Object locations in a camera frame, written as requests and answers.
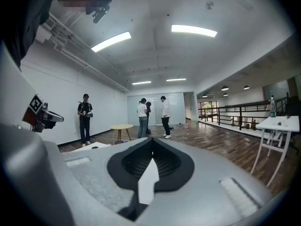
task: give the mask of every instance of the wooden floor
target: wooden floor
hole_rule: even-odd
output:
[[[248,137],[243,134],[232,132],[226,129],[205,125],[203,123],[189,123],[189,130],[184,130],[183,125],[174,126],[171,131],[171,140],[185,143],[190,146],[203,148],[217,154],[220,154],[230,161],[250,172],[254,164],[260,139]],[[150,126],[151,137],[163,138],[163,126]],[[138,127],[129,129],[130,136],[137,138]],[[121,139],[128,141],[125,130],[122,130]],[[113,144],[117,140],[117,132],[109,131],[91,138],[91,142],[100,142],[104,144]],[[70,152],[81,148],[81,143],[73,143],[60,147],[61,152]],[[268,150],[263,148],[253,175],[265,185],[268,183],[279,162],[281,153],[271,151],[267,157]],[[291,180],[297,168],[298,156],[296,151],[289,148],[287,158],[282,163],[278,174],[269,186],[273,195],[290,186]]]

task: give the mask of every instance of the railing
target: railing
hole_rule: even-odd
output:
[[[283,115],[285,113],[285,106],[287,103],[288,97],[284,97],[278,100],[275,100],[276,103],[276,111],[277,115]],[[245,128],[248,123],[250,123],[252,126],[252,129],[256,129],[255,125],[259,124],[259,122],[256,122],[255,119],[266,119],[268,116],[258,116],[253,115],[254,112],[269,112],[270,109],[268,109],[268,105],[270,105],[270,101],[259,101],[254,103],[247,103],[247,104],[239,104],[239,105],[227,105],[224,107],[214,107],[214,108],[204,108],[198,109],[198,117],[199,119],[205,121],[210,118],[211,122],[216,122],[219,125],[220,124],[226,124],[226,125],[232,125],[239,127],[239,130],[242,128]],[[243,116],[243,113],[251,113],[251,115]]]

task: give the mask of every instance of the ceiling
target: ceiling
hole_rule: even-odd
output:
[[[300,73],[301,44],[299,35],[294,34],[252,65],[224,79],[207,91],[197,94],[197,98],[202,99],[203,94],[207,93],[209,94],[206,99],[221,98],[224,93],[231,96],[243,92],[245,85],[253,89],[287,80]],[[224,85],[228,86],[229,90],[221,91]]]
[[[213,9],[206,9],[207,2]],[[131,39],[97,52],[94,66],[111,66],[118,71],[112,79],[131,83],[152,81],[149,86],[170,85],[166,79],[193,85],[210,76],[208,67],[221,66],[244,47],[266,24],[261,0],[113,0],[110,11],[94,24],[91,15],[70,12],[54,0],[50,12],[90,48],[129,31]],[[172,33],[173,24],[217,31],[215,38]]]

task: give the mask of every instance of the black t-shirt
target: black t-shirt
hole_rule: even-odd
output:
[[[1,36],[12,56],[20,67],[32,45],[40,24],[49,17],[52,0],[2,0]]]
[[[92,110],[92,105],[90,103],[80,103],[77,110],[81,113],[83,113],[85,111],[86,114],[88,114]],[[80,116],[80,119],[82,119],[82,118],[90,120],[90,118],[86,117],[86,116]]]

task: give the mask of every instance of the person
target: person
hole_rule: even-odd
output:
[[[151,102],[146,102],[146,108],[147,108],[147,126],[146,126],[146,134],[151,134],[151,130],[149,129],[149,117],[151,112]]]
[[[7,0],[2,0],[2,8],[7,6]],[[7,23],[1,25],[3,39],[11,57],[18,67],[25,57],[29,47],[33,44],[40,24],[49,18],[49,10],[53,0],[13,0],[16,9],[3,9],[2,16]],[[109,9],[112,0],[58,0],[70,11],[86,12],[87,15],[95,12],[97,20],[101,19],[100,8]]]
[[[147,127],[147,107],[145,105],[146,99],[142,98],[140,104],[138,105],[138,115],[139,115],[139,132],[138,138],[146,137],[146,127]]]
[[[166,100],[165,96],[161,96],[161,101],[162,101],[161,119],[162,119],[163,127],[165,129],[165,133],[164,133],[163,136],[165,136],[166,139],[169,139],[169,138],[171,138],[170,128],[169,128],[169,125],[168,125],[169,117],[171,117],[169,101]]]
[[[77,108],[77,114],[79,115],[79,129],[82,147],[86,146],[86,143],[90,143],[90,116],[88,113],[92,112],[92,105],[88,102],[89,95],[84,94],[83,103],[80,103]]]

